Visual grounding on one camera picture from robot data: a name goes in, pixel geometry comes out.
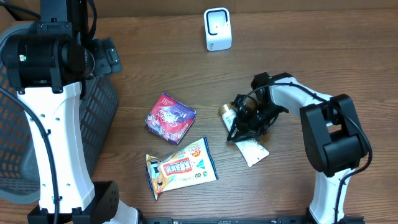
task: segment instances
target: pink package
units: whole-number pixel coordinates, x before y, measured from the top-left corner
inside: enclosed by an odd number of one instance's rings
[[[178,144],[196,115],[197,112],[193,109],[162,93],[145,119],[145,124],[150,131],[168,140],[169,143]]]

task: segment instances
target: plastic basket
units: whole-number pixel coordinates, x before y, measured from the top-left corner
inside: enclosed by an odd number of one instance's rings
[[[0,51],[12,34],[30,32],[31,23],[18,24],[0,35]],[[0,86],[10,93],[6,69],[0,59]],[[118,94],[109,77],[86,82],[79,119],[86,166],[94,171],[98,156],[118,107]],[[40,198],[40,179],[34,145],[24,111],[0,93],[0,198],[31,203]]]

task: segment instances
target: white tube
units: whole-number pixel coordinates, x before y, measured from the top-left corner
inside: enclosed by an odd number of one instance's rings
[[[220,115],[223,118],[226,128],[228,131],[231,130],[232,123],[236,117],[236,113],[231,109],[230,104],[224,105],[219,109]],[[244,159],[246,160],[249,167],[258,163],[261,159],[267,157],[269,152],[255,139],[249,139],[235,143],[238,149],[241,151]]]

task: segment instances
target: snack bag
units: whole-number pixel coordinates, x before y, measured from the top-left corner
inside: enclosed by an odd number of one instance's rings
[[[147,155],[147,175],[155,200],[160,193],[218,180],[204,137],[172,154],[165,161]]]
[[[178,144],[191,127],[196,115],[197,112],[193,109],[162,93],[145,119],[145,124],[150,131],[169,143]]]

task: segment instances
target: wooden table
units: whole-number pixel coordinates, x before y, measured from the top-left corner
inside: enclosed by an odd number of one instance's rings
[[[398,222],[398,9],[275,12],[231,16],[233,46],[207,52],[203,16],[99,19],[123,72],[112,76],[119,109],[93,180],[115,180],[120,198],[147,217],[261,218],[303,215],[315,171],[305,155],[300,120],[279,117],[262,139],[270,156],[248,167],[218,108],[247,93],[253,76],[289,72],[306,86],[352,97],[374,162],[351,179],[348,215]],[[162,92],[197,111],[179,146],[150,133],[144,119]],[[145,155],[166,158],[207,136],[219,180],[166,192],[154,201]],[[25,223],[35,206],[0,201],[0,222]]]

